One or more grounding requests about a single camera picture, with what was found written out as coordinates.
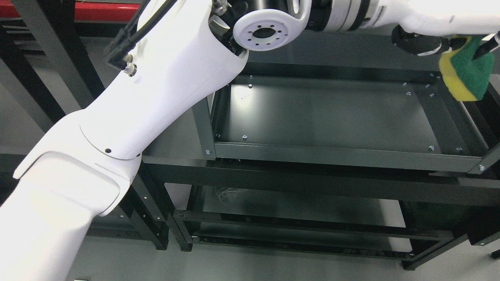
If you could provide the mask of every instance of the sponge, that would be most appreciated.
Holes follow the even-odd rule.
[[[486,93],[495,57],[487,53],[473,59],[481,40],[482,37],[469,37],[463,47],[444,53],[439,60],[444,83],[457,101],[479,101]]]

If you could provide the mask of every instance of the robotic arm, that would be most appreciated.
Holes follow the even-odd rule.
[[[111,212],[125,195],[142,151],[231,82],[248,50],[279,48],[306,28],[400,24],[430,36],[492,34],[500,30],[500,2],[154,0],[138,20],[138,34],[151,19],[155,24],[140,40],[114,45],[131,42],[110,60],[123,72],[91,105],[55,124],[16,169],[19,184],[0,207],[0,280],[64,280],[92,218]],[[21,223],[26,218],[36,225]]]

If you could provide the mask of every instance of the green scouring pad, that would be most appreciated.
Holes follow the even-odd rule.
[[[469,37],[463,47],[444,53],[439,60],[444,83],[457,101],[478,101],[485,95],[495,57],[487,53],[473,59],[481,40],[482,37]]]

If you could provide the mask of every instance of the black cable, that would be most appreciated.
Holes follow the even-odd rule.
[[[121,29],[118,36],[111,42],[111,44],[106,47],[105,50],[105,59],[106,62],[119,69],[124,70],[127,67],[127,62],[124,60],[124,57],[136,46],[136,44],[146,35],[148,34],[156,24],[165,16],[165,14],[170,11],[170,9],[174,6],[177,0],[166,0],[161,7],[154,13],[154,15],[132,36],[126,36],[127,32],[125,29]],[[138,21],[140,14],[144,10],[146,5],[139,7],[141,11],[137,10],[132,20],[129,21],[125,28],[130,28],[135,25],[134,21]]]
[[[165,16],[165,14],[170,11],[172,6],[177,2],[177,0],[166,0],[161,7],[154,13],[154,15],[139,29],[137,32],[132,35],[130,41],[135,44],[139,42],[148,32],[150,32],[153,27]]]
[[[137,24],[139,21],[139,17],[141,14],[144,12],[144,9],[146,6],[149,4],[150,0],[144,0],[137,11],[135,11],[135,14],[132,16],[132,18],[128,21],[125,27],[120,28],[118,31],[118,34],[116,37],[106,46],[104,49],[104,56],[107,57],[111,51],[118,46],[120,43],[123,42],[125,38],[130,37],[130,33],[132,32],[132,29],[134,29],[134,26]]]
[[[482,56],[493,51],[493,49],[497,48],[499,46],[499,43],[497,42],[497,39],[495,38],[496,36],[500,37],[500,31],[495,36],[493,36],[493,38],[491,38],[489,41],[487,41],[486,43],[479,46],[479,48],[477,48],[472,60],[477,60],[477,59],[481,58]]]

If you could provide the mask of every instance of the red beam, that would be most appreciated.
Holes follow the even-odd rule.
[[[83,22],[128,22],[139,4],[76,2],[74,19]],[[10,0],[0,0],[0,18],[19,18]]]

